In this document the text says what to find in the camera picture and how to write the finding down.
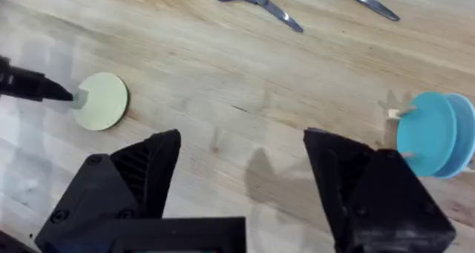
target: blue disc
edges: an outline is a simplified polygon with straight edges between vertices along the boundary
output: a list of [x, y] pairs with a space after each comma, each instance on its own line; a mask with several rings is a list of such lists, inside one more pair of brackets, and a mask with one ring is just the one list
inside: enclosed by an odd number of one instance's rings
[[455, 146], [447, 163], [434, 176], [450, 178], [457, 175], [470, 162], [475, 152], [475, 109], [467, 97], [457, 93], [447, 93], [445, 98], [452, 105], [457, 121]]
[[455, 146], [456, 118], [452, 106], [440, 93], [426, 92], [410, 105], [416, 110], [399, 120], [396, 145], [417, 176], [430, 176], [448, 161]]

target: round wooden disc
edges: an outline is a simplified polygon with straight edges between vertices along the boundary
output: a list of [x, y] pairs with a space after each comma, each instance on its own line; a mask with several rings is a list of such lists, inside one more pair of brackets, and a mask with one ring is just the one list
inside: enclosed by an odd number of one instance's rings
[[113, 74], [97, 73], [79, 86], [72, 108], [74, 119], [83, 128], [103, 131], [119, 122], [127, 103], [124, 82]]

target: wooden table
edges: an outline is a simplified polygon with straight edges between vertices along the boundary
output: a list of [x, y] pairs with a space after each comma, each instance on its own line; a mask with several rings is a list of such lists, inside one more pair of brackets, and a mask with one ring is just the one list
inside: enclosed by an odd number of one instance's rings
[[[0, 54], [74, 89], [120, 76], [118, 126], [81, 129], [66, 104], [0, 97], [0, 229], [33, 244], [92, 153], [178, 128], [183, 147], [167, 217], [247, 217], [249, 252], [333, 252], [302, 143], [324, 128], [390, 146], [385, 110], [422, 91], [475, 101], [475, 0], [0, 0]], [[475, 252], [475, 176], [422, 179], [452, 220], [450, 252]]]

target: screw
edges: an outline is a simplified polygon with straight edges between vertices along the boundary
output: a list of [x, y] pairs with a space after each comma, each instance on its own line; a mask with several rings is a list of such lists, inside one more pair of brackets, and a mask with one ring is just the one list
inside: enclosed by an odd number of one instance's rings
[[358, 215], [359, 217], [366, 217], [368, 215], [368, 210], [367, 208], [363, 207], [363, 206], [355, 206], [353, 208], [353, 211], [355, 212], [356, 215]]
[[68, 217], [69, 217], [69, 211], [67, 211], [67, 210], [58, 210], [58, 211], [55, 211], [51, 215], [50, 221], [52, 223], [60, 223], [64, 220], [66, 220]]
[[98, 165], [101, 162], [101, 157], [99, 156], [90, 156], [87, 160], [88, 165]]
[[387, 152], [387, 156], [388, 156], [389, 158], [392, 158], [392, 159], [397, 158], [398, 154], [399, 154], [399, 153], [398, 153], [397, 151], [394, 151], [394, 150], [391, 150], [391, 151], [388, 151], [388, 152]]
[[429, 214], [429, 215], [435, 215], [437, 213], [437, 207], [432, 204], [432, 203], [425, 203], [423, 206], [422, 206], [422, 210], [423, 212]]
[[123, 209], [117, 215], [117, 219], [130, 219], [134, 217], [134, 211], [131, 209]]

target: wood grain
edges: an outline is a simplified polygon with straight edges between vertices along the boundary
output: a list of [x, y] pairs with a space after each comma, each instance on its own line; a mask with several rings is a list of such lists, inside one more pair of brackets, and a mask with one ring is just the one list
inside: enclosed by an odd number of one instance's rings
[[[388, 108], [422, 91], [475, 101], [474, 0], [272, 0], [305, 29], [216, 0], [0, 0], [0, 54], [73, 89], [96, 72], [131, 92], [115, 128], [65, 104], [0, 96], [0, 229], [36, 234], [84, 158], [178, 128], [167, 217], [247, 216], [249, 252], [333, 252], [302, 143], [324, 128], [391, 146]], [[475, 252], [475, 177], [422, 179]]]

